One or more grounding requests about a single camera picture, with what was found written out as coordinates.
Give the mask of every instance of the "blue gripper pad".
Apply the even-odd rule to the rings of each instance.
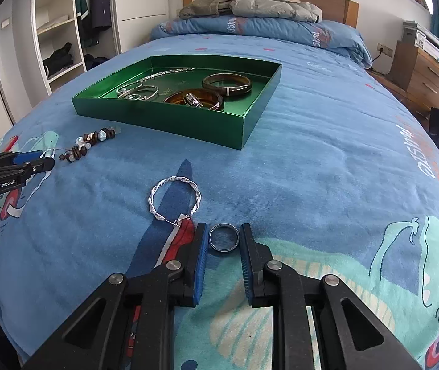
[[[199,300],[201,300],[202,291],[204,289],[204,273],[206,272],[206,258],[208,257],[208,237],[209,226],[205,224],[201,239],[201,247],[199,249],[199,254],[197,255],[197,264],[195,268],[195,288],[193,296],[194,306],[199,304]]]
[[[253,272],[248,256],[247,241],[245,240],[245,234],[243,227],[240,228],[240,258],[242,260],[242,273],[244,276],[245,296],[249,305],[252,305],[253,297]]]
[[[18,153],[17,156],[14,157],[12,163],[14,165],[23,164],[29,161],[38,160],[43,154],[42,150],[36,151],[28,151],[26,153]]]

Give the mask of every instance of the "metal screw cap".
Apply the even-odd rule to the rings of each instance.
[[[267,262],[267,268],[270,270],[281,270],[283,263],[278,260],[270,260]]]
[[[324,277],[324,282],[331,286],[336,286],[339,284],[339,278],[334,274],[329,274]]]
[[[168,263],[166,263],[166,268],[169,270],[178,270],[180,267],[182,267],[182,263],[180,263],[178,260],[170,260]]]
[[[112,285],[118,285],[124,280],[124,275],[120,273],[112,274],[108,277],[108,282]]]

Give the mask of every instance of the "blue duvet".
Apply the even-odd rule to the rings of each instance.
[[[150,214],[147,198],[159,180],[183,175],[202,193],[194,222],[250,222],[255,237],[299,273],[339,275],[423,367],[439,368],[439,151],[347,56],[232,34],[155,40],[60,88],[8,132],[0,150],[14,135],[17,150],[66,149],[114,125],[76,115],[71,97],[164,54],[252,57],[283,69],[241,151],[119,124],[115,139],[81,160],[57,161],[32,195],[43,174],[2,196],[0,321],[21,357],[109,274],[151,271],[172,226]],[[192,204],[192,190],[178,183],[155,199],[172,220]],[[21,207],[21,216],[9,214]],[[238,251],[210,253],[200,305],[177,314],[174,368],[269,369],[270,344],[269,311],[247,306]]]

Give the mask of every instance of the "power outlet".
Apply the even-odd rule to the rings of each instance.
[[[389,47],[384,46],[383,44],[379,43],[377,45],[377,51],[380,51],[380,49],[383,50],[383,52],[382,52],[383,54],[385,54],[385,55],[387,55],[387,56],[392,58],[392,56],[393,56],[393,49],[390,49]]]

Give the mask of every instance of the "green tray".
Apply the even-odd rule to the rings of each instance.
[[[196,67],[193,71],[164,75],[146,81],[159,88],[151,101],[117,98],[115,90],[152,73]],[[202,80],[218,72],[235,72],[250,78],[252,90],[225,97],[224,110],[211,111],[164,103],[186,88],[202,87]],[[281,64],[223,55],[157,55],[129,65],[103,78],[72,98],[79,115],[124,122],[171,132],[241,150],[271,98],[281,75]]]

